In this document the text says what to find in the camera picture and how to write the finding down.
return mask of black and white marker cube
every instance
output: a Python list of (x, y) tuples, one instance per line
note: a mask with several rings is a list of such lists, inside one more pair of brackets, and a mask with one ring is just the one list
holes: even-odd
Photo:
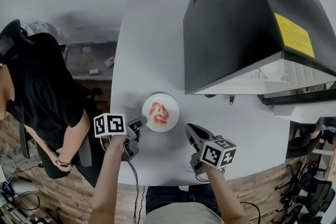
[(95, 137), (106, 135), (124, 135), (126, 134), (125, 116), (124, 114), (104, 113), (96, 116), (94, 122)]
[(201, 161), (217, 169), (232, 163), (237, 145), (228, 139), (208, 141), (204, 143)]

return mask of wooden floor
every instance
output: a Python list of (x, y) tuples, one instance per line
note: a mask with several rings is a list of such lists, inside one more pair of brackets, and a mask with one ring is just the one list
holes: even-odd
[[(87, 82), (86, 86), (97, 87), (97, 83)], [(101, 110), (108, 111), (110, 105), (110, 83), (101, 82), (99, 83), (99, 87), (102, 88), (103, 94), (98, 97), (98, 105)], [(19, 150), (18, 124), (11, 116), (2, 122), (0, 127), (1, 152), (8, 154), (14, 159), (18, 170), (30, 168), (39, 162), (34, 144), (30, 145), (32, 158), (25, 160), (22, 157)], [(4, 161), (4, 159), (0, 159), (1, 165), (3, 165)], [(297, 161), (297, 159), (294, 159), (290, 163), (295, 165)], [(17, 175), (30, 178), (40, 187), (38, 196), (40, 197), (41, 206), (38, 210), (34, 211), (37, 216), (44, 217), (46, 215), (46, 208), (55, 210), (59, 207), (61, 209), (60, 215), (62, 221), (65, 224), (87, 223), (91, 212), (93, 188), (83, 179), (75, 168), (69, 176), (58, 180), (49, 179), (44, 170), (38, 167)], [(269, 211), (273, 212), (273, 210), (279, 206), (280, 191), (274, 191), (274, 187), (288, 180), (289, 171), (286, 168), (286, 164), (283, 164), (258, 174), (231, 180), (229, 184), (240, 201), (257, 204), (261, 213), (265, 214)], [(116, 211), (117, 224), (132, 223), (135, 196), (135, 186), (119, 185)], [(140, 201), (141, 194), (138, 201), (138, 211), (140, 209)], [(27, 197), (25, 201), (20, 201), (20, 204), (23, 202), (25, 206), (31, 206), (31, 208), (37, 204), (37, 200), (34, 197)], [(254, 207), (244, 205), (244, 208), (249, 218), (257, 217), (257, 210)], [(272, 218), (277, 218), (279, 215), (280, 214), (265, 216), (262, 218), (261, 223), (270, 223)]]

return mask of white table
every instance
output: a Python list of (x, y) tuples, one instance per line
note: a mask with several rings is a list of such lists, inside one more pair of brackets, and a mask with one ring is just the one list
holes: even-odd
[[(166, 133), (141, 129), (140, 153), (132, 163), (140, 185), (199, 184), (190, 167), (186, 123), (195, 123), (238, 145), (226, 169), (233, 179), (280, 165), (285, 161), (289, 121), (274, 117), (256, 96), (237, 96), (234, 104), (218, 95), (184, 94), (182, 20), (189, 0), (128, 0), (118, 40), (113, 72), (111, 113), (127, 121), (141, 116), (142, 104), (157, 92), (170, 94), (180, 106), (177, 125)], [(135, 184), (127, 163), (119, 183)]]

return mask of electronic equipment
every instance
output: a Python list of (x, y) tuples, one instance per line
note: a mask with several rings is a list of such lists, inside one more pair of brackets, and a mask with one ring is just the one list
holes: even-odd
[(190, 161), (196, 176), (204, 173), (204, 163), (217, 169), (232, 163), (238, 147), (230, 140), (214, 136), (209, 130), (191, 123), (185, 126), (185, 134), (197, 151)]
[(127, 140), (124, 144), (125, 152), (122, 155), (122, 160), (129, 162), (139, 153), (138, 142), (140, 128), (147, 123), (146, 117), (140, 117), (125, 123), (125, 116), (123, 114), (104, 113), (96, 116), (93, 121), (95, 124), (94, 135), (100, 139), (104, 150), (102, 138), (111, 138), (114, 135), (125, 135)]

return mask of jeans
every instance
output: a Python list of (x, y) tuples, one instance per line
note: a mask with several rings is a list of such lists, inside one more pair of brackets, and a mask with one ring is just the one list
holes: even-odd
[(146, 214), (175, 202), (198, 202), (221, 216), (210, 184), (189, 186), (189, 191), (180, 190), (177, 186), (150, 186), (146, 194)]

